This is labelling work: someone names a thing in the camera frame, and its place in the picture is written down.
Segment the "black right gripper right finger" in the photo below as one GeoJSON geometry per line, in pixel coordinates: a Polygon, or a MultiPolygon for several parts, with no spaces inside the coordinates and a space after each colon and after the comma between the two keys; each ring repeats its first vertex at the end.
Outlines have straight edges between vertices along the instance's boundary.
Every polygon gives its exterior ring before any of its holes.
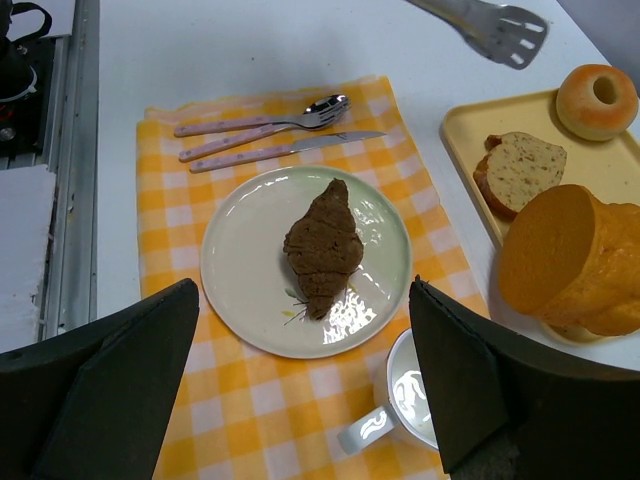
{"type": "Polygon", "coordinates": [[[535,342],[423,280],[410,321],[453,479],[635,479],[639,375],[535,342]]]}

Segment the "stainless steel tongs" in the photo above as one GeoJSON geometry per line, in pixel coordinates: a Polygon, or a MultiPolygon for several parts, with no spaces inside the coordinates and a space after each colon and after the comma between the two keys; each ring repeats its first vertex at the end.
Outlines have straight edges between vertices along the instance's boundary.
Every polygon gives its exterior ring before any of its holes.
{"type": "Polygon", "coordinates": [[[477,0],[409,0],[454,28],[483,57],[515,70],[527,68],[540,51],[548,22],[521,7],[477,0]]]}

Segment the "dark brown croissant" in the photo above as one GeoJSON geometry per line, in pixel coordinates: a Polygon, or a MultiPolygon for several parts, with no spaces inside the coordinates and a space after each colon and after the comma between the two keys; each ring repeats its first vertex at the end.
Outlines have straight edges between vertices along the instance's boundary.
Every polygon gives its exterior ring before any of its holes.
{"type": "Polygon", "coordinates": [[[364,254],[343,180],[331,180],[291,226],[283,253],[307,299],[308,316],[324,318],[335,298],[347,288],[364,254]]]}

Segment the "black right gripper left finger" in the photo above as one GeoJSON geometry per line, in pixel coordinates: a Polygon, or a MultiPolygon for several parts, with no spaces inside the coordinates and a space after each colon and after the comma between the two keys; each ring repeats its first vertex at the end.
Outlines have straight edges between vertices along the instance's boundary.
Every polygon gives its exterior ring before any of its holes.
{"type": "Polygon", "coordinates": [[[151,478],[198,315],[198,287],[183,279],[2,354],[2,478],[151,478]]]}

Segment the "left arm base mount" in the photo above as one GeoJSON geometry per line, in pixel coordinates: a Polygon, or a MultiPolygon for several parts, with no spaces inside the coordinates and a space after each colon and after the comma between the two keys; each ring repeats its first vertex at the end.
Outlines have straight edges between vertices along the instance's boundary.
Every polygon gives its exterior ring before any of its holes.
{"type": "Polygon", "coordinates": [[[43,149],[54,46],[45,36],[52,17],[33,2],[1,3],[1,156],[40,154],[43,149]],[[12,20],[37,11],[42,23],[16,40],[8,38],[12,20]]]}

